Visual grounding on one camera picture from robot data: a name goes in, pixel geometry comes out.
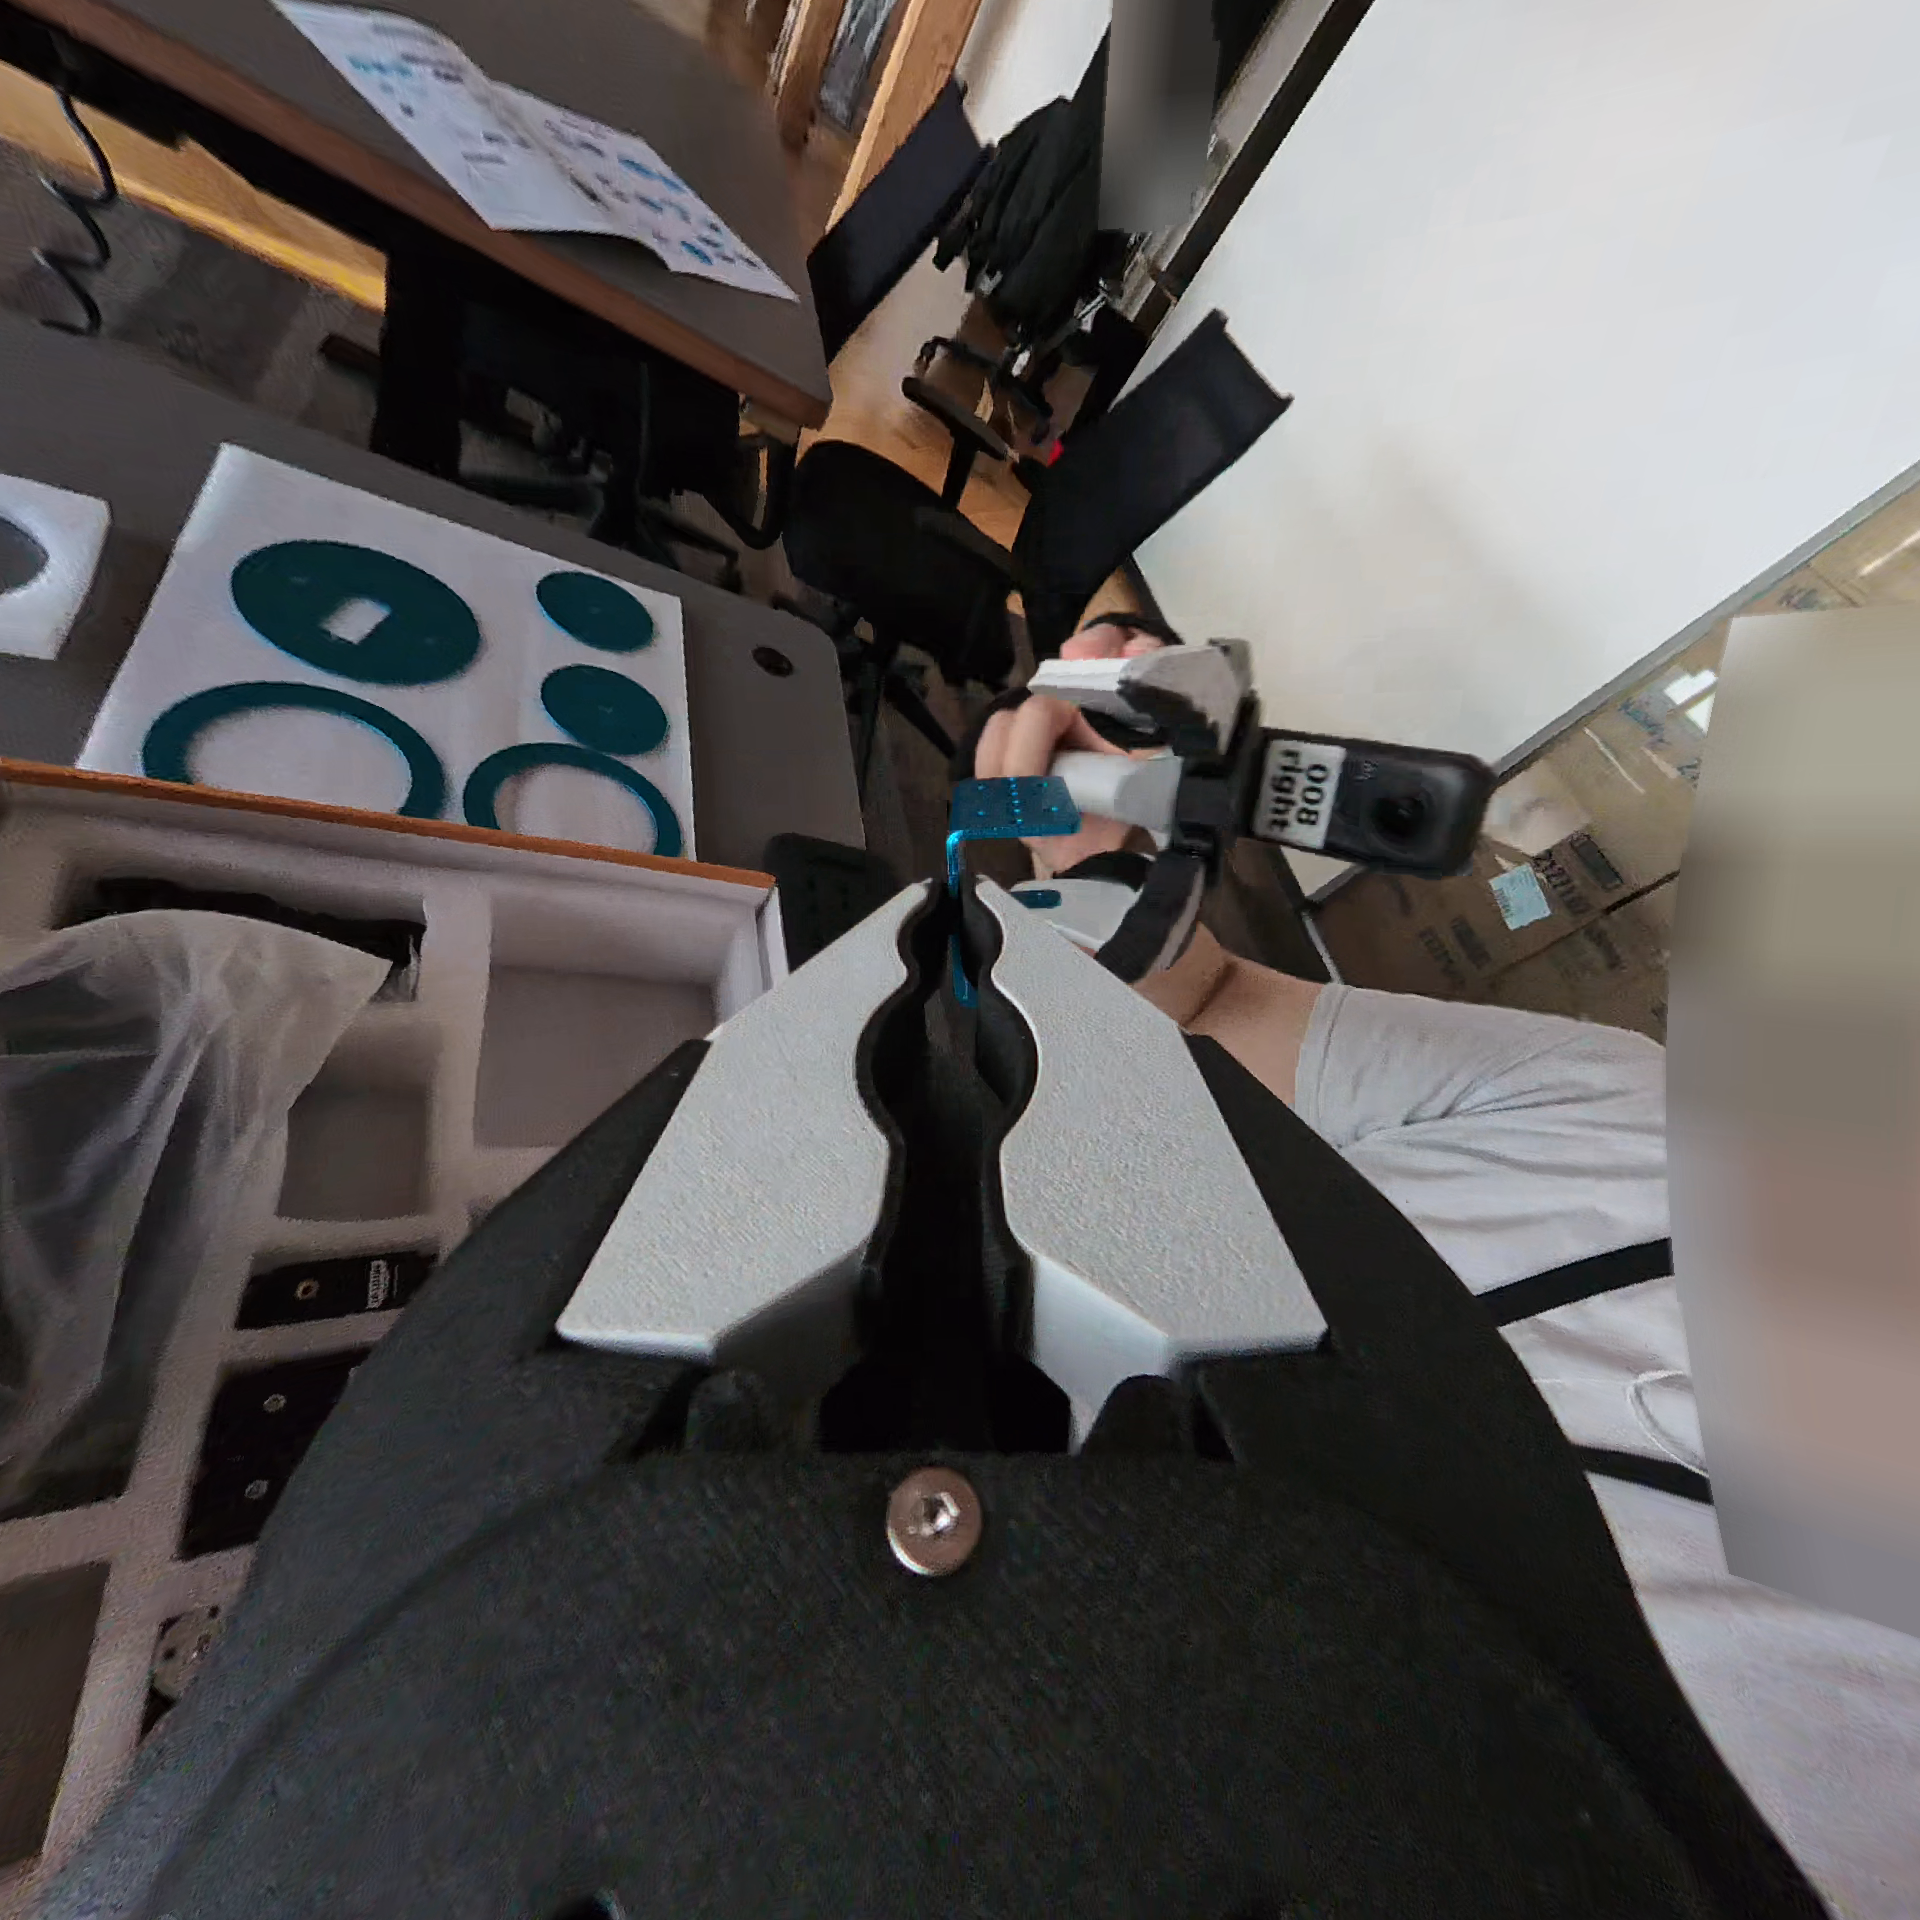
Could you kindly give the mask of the white foam block round cutout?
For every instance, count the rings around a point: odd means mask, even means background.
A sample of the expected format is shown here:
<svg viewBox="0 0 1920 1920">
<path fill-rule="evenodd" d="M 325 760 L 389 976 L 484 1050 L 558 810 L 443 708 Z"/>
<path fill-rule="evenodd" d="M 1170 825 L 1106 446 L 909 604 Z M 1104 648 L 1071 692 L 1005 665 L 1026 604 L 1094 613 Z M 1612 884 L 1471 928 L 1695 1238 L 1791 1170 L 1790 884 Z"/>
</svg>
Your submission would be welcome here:
<svg viewBox="0 0 1920 1920">
<path fill-rule="evenodd" d="M 104 501 L 3 474 L 3 656 L 55 660 L 80 622 L 112 528 Z"/>
</svg>

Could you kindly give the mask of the blue disc with few holes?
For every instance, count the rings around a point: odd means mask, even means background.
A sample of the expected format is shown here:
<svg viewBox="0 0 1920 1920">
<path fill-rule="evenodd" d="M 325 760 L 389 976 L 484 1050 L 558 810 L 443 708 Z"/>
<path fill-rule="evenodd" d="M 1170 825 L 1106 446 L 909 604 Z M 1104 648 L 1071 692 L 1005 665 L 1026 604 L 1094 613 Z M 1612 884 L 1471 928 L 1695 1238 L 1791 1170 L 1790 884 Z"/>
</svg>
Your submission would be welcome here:
<svg viewBox="0 0 1920 1920">
<path fill-rule="evenodd" d="M 286 540 L 230 566 L 235 613 L 270 647 L 341 680 L 418 687 L 483 653 L 477 615 L 443 580 L 386 551 Z"/>
</svg>

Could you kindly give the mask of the stack of cardboard boxes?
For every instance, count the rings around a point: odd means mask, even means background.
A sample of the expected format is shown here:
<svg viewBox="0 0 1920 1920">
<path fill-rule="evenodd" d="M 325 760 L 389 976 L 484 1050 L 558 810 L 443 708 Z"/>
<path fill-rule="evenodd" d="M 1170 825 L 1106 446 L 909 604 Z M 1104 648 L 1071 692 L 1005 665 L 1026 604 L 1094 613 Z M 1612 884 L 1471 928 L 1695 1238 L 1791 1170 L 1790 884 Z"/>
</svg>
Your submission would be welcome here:
<svg viewBox="0 0 1920 1920">
<path fill-rule="evenodd" d="M 1468 868 L 1364 872 L 1314 910 L 1340 978 L 1661 1041 L 1695 759 L 1596 716 L 1503 780 Z"/>
</svg>

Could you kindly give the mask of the blue disc with many holes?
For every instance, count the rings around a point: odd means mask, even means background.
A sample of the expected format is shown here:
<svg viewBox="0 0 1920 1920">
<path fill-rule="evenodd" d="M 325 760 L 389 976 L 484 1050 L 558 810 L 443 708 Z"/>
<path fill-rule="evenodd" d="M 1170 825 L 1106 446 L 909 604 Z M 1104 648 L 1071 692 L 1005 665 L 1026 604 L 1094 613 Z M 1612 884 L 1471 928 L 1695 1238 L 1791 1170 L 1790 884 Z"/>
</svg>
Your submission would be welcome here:
<svg viewBox="0 0 1920 1920">
<path fill-rule="evenodd" d="M 655 641 L 654 613 L 622 582 L 554 569 L 534 582 L 534 600 L 559 632 L 594 652 L 632 656 Z"/>
</svg>

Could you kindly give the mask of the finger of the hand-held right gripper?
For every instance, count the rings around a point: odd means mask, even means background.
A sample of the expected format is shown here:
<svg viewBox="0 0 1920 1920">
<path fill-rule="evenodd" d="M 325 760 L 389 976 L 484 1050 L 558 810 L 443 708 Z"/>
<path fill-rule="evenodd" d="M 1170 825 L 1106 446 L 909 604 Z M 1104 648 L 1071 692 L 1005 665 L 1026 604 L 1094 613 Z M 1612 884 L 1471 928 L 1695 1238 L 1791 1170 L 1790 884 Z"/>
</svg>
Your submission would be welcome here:
<svg viewBox="0 0 1920 1920">
<path fill-rule="evenodd" d="M 1038 666 L 1026 690 L 1123 736 L 1232 738 L 1251 684 L 1244 644 L 1210 640 L 1134 656 L 1058 656 Z"/>
<path fill-rule="evenodd" d="M 1050 766 L 1084 820 L 1174 831 L 1183 762 L 1168 754 L 1063 752 Z"/>
</svg>

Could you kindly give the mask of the small teal metal bracket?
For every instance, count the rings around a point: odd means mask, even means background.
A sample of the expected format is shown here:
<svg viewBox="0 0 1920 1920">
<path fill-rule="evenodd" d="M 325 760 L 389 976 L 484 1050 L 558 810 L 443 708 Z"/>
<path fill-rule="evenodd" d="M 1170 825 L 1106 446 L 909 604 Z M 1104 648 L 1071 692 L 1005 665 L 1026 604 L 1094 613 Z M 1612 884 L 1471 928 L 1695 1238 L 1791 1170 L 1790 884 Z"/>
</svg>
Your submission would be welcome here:
<svg viewBox="0 0 1920 1920">
<path fill-rule="evenodd" d="M 959 1009 L 978 1007 L 982 986 L 1008 948 L 1005 917 L 986 902 L 986 879 L 970 868 L 970 847 L 1058 838 L 1082 828 L 1064 780 L 1056 775 L 989 777 L 959 781 L 949 801 L 944 841 L 944 928 L 951 998 Z"/>
</svg>

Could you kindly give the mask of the orange cardboard kit box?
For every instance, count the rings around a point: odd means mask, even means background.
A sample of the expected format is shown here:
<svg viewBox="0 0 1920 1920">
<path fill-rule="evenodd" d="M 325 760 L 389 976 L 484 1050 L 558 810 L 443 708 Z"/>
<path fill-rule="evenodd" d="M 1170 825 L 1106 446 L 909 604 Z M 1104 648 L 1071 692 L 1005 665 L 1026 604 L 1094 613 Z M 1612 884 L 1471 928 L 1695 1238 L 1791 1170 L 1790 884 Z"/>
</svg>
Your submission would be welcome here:
<svg viewBox="0 0 1920 1920">
<path fill-rule="evenodd" d="M 5 1514 L 5 1916 L 37 1906 L 168 1712 L 163 1620 L 245 1584 L 254 1544 L 179 1554 L 219 1384 L 371 1349 L 399 1316 L 237 1330 L 245 1282 L 308 1257 L 442 1263 L 784 969 L 750 872 L 5 760 L 5 952 L 151 906 L 315 929 L 395 970 L 294 1101 L 245 1257 L 180 1314 L 126 1480 Z"/>
</svg>

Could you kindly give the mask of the servo with black horn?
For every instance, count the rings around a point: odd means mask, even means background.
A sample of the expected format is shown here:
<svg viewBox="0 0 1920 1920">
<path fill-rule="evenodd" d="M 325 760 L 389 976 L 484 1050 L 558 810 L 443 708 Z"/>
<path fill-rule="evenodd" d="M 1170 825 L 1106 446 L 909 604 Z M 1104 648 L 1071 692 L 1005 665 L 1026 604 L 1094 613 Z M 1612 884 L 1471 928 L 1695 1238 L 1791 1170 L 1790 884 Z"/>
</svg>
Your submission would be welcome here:
<svg viewBox="0 0 1920 1920">
<path fill-rule="evenodd" d="M 229 1376 L 207 1408 L 179 1554 L 254 1544 L 368 1345 Z"/>
</svg>

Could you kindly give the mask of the printed booklet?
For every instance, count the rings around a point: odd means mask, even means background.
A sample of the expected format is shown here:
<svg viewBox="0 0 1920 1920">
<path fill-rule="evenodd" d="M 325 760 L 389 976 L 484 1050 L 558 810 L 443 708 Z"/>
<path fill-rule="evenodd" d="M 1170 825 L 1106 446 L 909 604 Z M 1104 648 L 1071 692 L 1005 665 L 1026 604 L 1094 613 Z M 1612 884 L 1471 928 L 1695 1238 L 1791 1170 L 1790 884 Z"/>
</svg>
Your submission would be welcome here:
<svg viewBox="0 0 1920 1920">
<path fill-rule="evenodd" d="M 643 137 L 493 82 L 408 15 L 298 1 L 275 12 L 486 229 L 619 238 L 672 273 L 800 300 Z"/>
</svg>

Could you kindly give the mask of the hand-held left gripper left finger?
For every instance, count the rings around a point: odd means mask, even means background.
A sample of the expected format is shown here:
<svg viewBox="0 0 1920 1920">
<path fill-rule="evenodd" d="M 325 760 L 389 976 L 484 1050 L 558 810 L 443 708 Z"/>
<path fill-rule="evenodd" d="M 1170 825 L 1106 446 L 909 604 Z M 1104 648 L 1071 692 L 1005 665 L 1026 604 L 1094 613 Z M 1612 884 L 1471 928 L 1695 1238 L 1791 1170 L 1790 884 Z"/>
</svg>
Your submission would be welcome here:
<svg viewBox="0 0 1920 1920">
<path fill-rule="evenodd" d="M 570 1345 L 685 1362 L 853 1362 L 894 1145 L 859 1046 L 907 985 L 904 884 L 706 1041 L 558 1319 Z"/>
</svg>

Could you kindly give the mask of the person's white shirt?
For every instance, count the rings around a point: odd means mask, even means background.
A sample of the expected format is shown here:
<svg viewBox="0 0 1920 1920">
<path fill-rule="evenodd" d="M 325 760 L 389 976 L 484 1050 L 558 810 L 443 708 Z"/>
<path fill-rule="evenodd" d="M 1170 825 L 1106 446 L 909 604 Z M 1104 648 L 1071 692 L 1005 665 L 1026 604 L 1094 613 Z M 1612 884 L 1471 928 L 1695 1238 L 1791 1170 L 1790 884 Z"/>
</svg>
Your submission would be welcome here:
<svg viewBox="0 0 1920 1920">
<path fill-rule="evenodd" d="M 1470 1290 L 1668 1238 L 1663 1049 L 1643 1036 L 1327 986 L 1293 1106 Z M 1671 1276 L 1503 1336 L 1572 1445 L 1707 1469 Z M 1915 1639 L 1733 1574 L 1702 1501 L 1591 1488 L 1695 1717 L 1821 1900 L 1918 1916 Z"/>
</svg>

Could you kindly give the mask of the white foam sheet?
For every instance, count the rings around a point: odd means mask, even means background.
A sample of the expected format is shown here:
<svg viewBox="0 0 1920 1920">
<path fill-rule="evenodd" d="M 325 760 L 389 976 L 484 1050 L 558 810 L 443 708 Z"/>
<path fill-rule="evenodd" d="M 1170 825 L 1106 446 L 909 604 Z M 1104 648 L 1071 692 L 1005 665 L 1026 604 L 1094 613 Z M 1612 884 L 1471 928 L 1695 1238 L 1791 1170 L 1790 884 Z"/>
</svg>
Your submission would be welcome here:
<svg viewBox="0 0 1920 1920">
<path fill-rule="evenodd" d="M 477 615 L 483 653 L 459 678 L 418 687 L 352 684 L 287 658 L 242 622 L 229 582 L 239 558 L 286 540 L 365 543 L 418 565 Z M 554 569 L 636 591 L 655 616 L 655 641 L 613 656 L 566 637 L 534 596 Z M 570 741 L 540 702 L 543 677 L 562 665 L 603 665 L 646 685 L 672 720 L 666 745 L 622 759 Z M 234 444 L 207 469 L 77 767 L 700 857 L 676 596 Z"/>
</svg>

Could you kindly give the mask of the person's right hand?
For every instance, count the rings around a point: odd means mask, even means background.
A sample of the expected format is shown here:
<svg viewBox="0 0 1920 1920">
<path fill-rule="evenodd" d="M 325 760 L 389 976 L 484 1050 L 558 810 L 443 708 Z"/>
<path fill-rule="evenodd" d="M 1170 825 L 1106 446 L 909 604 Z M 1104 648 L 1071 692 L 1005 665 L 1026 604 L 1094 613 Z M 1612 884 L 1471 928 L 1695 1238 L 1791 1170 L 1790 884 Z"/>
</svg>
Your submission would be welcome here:
<svg viewBox="0 0 1920 1920">
<path fill-rule="evenodd" d="M 1123 618 L 1100 618 L 1070 634 L 1063 644 L 1063 660 L 1114 660 L 1150 656 L 1168 647 L 1158 632 Z M 1126 748 L 1100 733 L 1071 703 L 1045 695 L 1026 695 L 1015 706 L 992 711 L 978 730 L 974 749 L 974 777 L 1046 777 L 1052 762 L 1064 752 L 1098 752 L 1106 756 L 1140 759 L 1151 749 Z M 1084 813 L 1074 833 L 1028 837 L 1021 841 L 1026 876 L 1052 879 L 1092 857 L 1114 852 L 1155 852 L 1150 831 L 1104 815 Z"/>
</svg>

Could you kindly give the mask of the small blue plain disc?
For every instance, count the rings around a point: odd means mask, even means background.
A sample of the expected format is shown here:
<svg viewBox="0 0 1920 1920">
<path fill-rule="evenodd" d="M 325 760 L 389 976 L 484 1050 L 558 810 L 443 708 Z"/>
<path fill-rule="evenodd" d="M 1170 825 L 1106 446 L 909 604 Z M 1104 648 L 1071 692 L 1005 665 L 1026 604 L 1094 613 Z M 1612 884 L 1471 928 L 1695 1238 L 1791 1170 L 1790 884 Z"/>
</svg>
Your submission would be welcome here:
<svg viewBox="0 0 1920 1920">
<path fill-rule="evenodd" d="M 540 702 L 558 730 L 607 756 L 658 752 L 672 729 L 667 708 L 646 685 L 603 665 L 570 663 L 554 670 L 540 685 Z"/>
</svg>

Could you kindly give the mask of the black mesh chair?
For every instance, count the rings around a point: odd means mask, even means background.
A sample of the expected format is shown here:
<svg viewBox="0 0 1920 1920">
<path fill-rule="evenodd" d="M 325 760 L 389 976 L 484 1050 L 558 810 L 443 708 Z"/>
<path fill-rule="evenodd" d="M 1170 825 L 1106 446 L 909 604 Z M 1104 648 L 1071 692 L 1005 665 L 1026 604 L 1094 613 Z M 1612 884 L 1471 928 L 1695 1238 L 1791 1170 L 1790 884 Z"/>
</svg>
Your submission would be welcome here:
<svg viewBox="0 0 1920 1920">
<path fill-rule="evenodd" d="M 1110 49 L 1101 40 L 1074 90 L 1090 93 L 1104 106 L 1104 125 L 1109 65 Z M 831 222 L 806 257 L 829 358 L 853 341 L 899 281 L 923 255 L 932 255 L 936 233 L 988 165 L 995 144 L 976 133 L 966 84 L 951 74 L 899 150 Z M 1038 454 L 1015 454 L 1003 426 L 1015 415 L 1026 415 L 1036 444 L 1058 436 L 1050 381 L 1064 364 L 1092 365 L 1104 354 L 1101 332 L 1117 292 L 1119 281 L 1086 300 L 1067 324 L 1032 343 L 1010 337 L 999 327 L 1000 348 L 995 351 L 941 336 L 923 343 L 914 373 L 903 378 L 903 398 L 949 436 L 941 487 L 947 506 L 955 509 L 963 503 L 980 460 L 1012 463 L 1021 479 L 1039 471 Z"/>
<path fill-rule="evenodd" d="M 952 754 L 899 672 L 919 648 L 952 685 L 1005 687 L 1008 600 L 1019 594 L 1038 660 L 1063 652 L 1098 589 L 1285 415 L 1212 313 L 1109 414 L 1074 426 L 1031 479 L 1018 536 L 988 540 L 936 490 L 870 447 L 816 439 L 794 466 L 782 546 L 800 585 L 837 604 L 829 634 L 854 695 L 854 769 L 866 777 L 880 708 Z"/>
</svg>

